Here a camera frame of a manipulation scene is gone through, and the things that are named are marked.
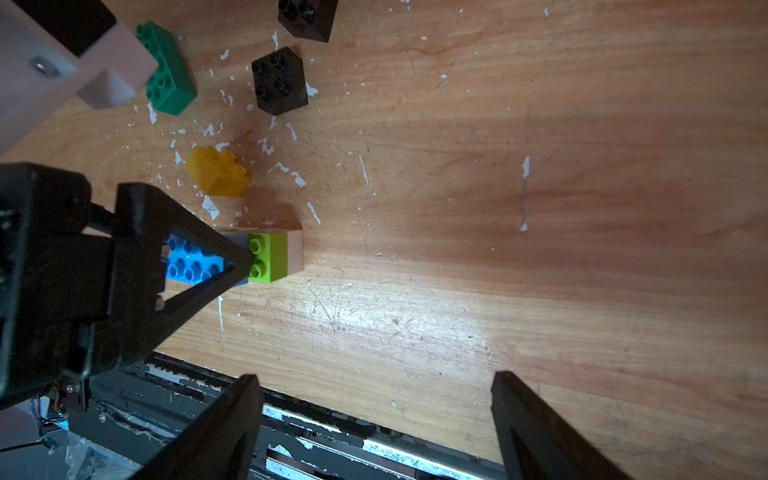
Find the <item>blue lego brick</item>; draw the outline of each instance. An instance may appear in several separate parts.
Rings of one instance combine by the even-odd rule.
[[[170,256],[165,260],[168,265],[165,278],[197,285],[224,269],[224,260],[221,257],[175,235],[171,235],[168,239],[168,246]],[[235,286],[247,283],[248,279],[245,278]]]

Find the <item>screw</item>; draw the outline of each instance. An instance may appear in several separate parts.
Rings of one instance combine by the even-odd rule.
[[[37,71],[43,74],[46,78],[53,78],[58,76],[58,68],[53,65],[47,58],[43,58],[40,55],[34,57],[29,61],[29,64]]]

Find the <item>yellow lego brick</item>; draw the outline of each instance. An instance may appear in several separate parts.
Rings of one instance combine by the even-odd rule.
[[[239,197],[250,183],[245,168],[229,151],[195,147],[184,167],[206,195]]]

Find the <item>black lego brick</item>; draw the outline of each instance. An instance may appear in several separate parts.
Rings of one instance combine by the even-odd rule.
[[[280,0],[277,20],[294,37],[328,42],[339,0]]]
[[[288,47],[250,64],[259,108],[281,115],[309,103],[301,58]]]

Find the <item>green lego brick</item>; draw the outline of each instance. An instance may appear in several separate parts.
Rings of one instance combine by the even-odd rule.
[[[137,26],[136,36],[160,64],[147,82],[147,98],[155,110],[179,115],[197,97],[197,92],[174,37],[154,22]]]
[[[288,276],[286,232],[249,233],[248,249],[253,253],[253,265],[248,280],[272,283]]]

